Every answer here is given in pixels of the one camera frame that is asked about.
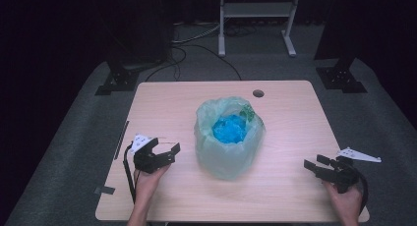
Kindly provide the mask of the black tape piece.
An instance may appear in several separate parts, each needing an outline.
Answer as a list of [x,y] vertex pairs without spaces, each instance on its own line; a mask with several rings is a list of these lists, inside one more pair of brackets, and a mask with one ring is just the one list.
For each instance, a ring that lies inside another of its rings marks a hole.
[[93,192],[96,195],[102,195],[102,194],[113,195],[115,192],[115,189],[111,187],[101,186],[101,187],[96,187]]

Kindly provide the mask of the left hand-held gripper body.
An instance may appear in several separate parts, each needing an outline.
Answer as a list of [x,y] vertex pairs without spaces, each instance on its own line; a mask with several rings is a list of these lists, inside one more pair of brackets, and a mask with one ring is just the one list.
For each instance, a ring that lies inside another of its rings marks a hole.
[[159,154],[143,151],[143,147],[154,138],[136,134],[130,148],[130,153],[134,155],[135,168],[149,174],[168,164],[159,163]]

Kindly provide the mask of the white metal stand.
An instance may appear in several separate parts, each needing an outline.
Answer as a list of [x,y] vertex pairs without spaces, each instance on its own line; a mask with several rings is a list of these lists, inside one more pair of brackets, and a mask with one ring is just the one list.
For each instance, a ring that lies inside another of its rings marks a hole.
[[290,57],[297,55],[290,38],[299,0],[291,2],[272,3],[226,3],[219,0],[218,25],[218,55],[225,56],[224,24],[228,19],[234,18],[286,18],[286,28],[281,32],[287,53]]

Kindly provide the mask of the green crumpled wrapper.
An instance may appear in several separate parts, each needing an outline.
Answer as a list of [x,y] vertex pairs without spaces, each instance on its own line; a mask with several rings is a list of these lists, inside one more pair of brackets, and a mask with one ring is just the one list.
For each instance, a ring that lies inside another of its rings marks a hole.
[[248,122],[251,122],[254,119],[255,111],[250,104],[245,104],[242,106],[239,115],[244,117]]

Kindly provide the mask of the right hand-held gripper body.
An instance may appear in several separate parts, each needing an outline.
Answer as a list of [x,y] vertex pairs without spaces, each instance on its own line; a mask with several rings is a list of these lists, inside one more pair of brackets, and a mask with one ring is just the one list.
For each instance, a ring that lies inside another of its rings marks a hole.
[[354,160],[373,163],[382,162],[380,157],[371,156],[350,147],[340,150],[334,160],[337,161],[337,167],[333,168],[336,172],[336,179],[333,183],[336,185],[337,191],[340,194],[346,193],[350,187],[357,183],[361,183],[365,194],[368,192],[367,180],[364,175],[353,166]]

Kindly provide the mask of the black strip on table edge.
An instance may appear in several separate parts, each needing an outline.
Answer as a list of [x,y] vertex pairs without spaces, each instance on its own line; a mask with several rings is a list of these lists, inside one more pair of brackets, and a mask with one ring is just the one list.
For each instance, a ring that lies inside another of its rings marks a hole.
[[114,153],[114,156],[113,156],[113,160],[117,160],[117,158],[119,156],[120,149],[121,149],[121,146],[122,146],[124,137],[125,137],[126,130],[127,130],[128,126],[129,126],[129,123],[130,123],[130,121],[127,120],[125,122],[124,126],[123,126],[123,129],[122,129],[122,131],[120,133],[120,136],[119,136],[119,139],[118,139],[118,142],[117,142],[117,146],[116,146],[116,149],[115,149],[115,153]]

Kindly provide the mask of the black stand base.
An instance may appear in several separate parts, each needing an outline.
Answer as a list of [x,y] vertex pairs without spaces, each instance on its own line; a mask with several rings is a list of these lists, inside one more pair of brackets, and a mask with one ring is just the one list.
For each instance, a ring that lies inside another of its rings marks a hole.
[[350,72],[354,59],[354,56],[341,56],[334,66],[316,69],[325,89],[339,89],[343,93],[367,92],[362,83]]
[[109,54],[106,63],[110,72],[104,84],[97,88],[96,95],[110,95],[113,91],[135,89],[140,74],[139,62],[136,58]]

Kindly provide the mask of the black equipment box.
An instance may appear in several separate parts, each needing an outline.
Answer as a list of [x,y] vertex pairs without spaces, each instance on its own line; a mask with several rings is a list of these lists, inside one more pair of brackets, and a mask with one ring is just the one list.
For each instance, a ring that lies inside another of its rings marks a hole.
[[112,32],[123,50],[141,64],[165,61],[170,40],[165,0],[112,1]]

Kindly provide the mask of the person's right hand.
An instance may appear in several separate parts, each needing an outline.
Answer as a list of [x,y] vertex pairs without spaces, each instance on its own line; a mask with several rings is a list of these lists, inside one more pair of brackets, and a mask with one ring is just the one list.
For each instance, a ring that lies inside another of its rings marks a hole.
[[356,186],[350,187],[344,194],[339,194],[334,184],[322,181],[328,192],[331,204],[339,218],[357,218],[359,222],[362,194]]

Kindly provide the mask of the green plastic trash bag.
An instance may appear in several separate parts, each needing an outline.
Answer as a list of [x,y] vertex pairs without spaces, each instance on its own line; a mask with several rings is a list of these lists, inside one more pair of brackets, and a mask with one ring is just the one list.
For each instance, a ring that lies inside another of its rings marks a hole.
[[242,97],[224,97],[205,101],[196,112],[197,121],[194,130],[197,158],[199,163],[216,178],[233,180],[246,172],[263,143],[266,127],[256,112],[251,122],[246,120],[247,135],[243,141],[222,143],[213,136],[214,123],[220,117],[239,115],[245,104],[250,102]]

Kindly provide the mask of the blue crumpled plastic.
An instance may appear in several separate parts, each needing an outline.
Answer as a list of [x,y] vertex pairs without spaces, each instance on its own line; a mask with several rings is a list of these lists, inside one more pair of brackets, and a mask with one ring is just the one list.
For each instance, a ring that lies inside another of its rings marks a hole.
[[239,115],[220,117],[212,126],[213,136],[222,143],[238,143],[247,135],[246,119]]

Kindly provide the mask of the person's left hand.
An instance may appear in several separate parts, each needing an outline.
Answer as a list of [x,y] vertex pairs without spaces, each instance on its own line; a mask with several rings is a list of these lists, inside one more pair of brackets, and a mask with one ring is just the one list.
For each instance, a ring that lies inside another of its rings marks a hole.
[[170,168],[169,165],[157,169],[155,172],[149,174],[144,171],[136,170],[135,177],[135,205],[149,204],[150,200],[157,189],[159,180]]

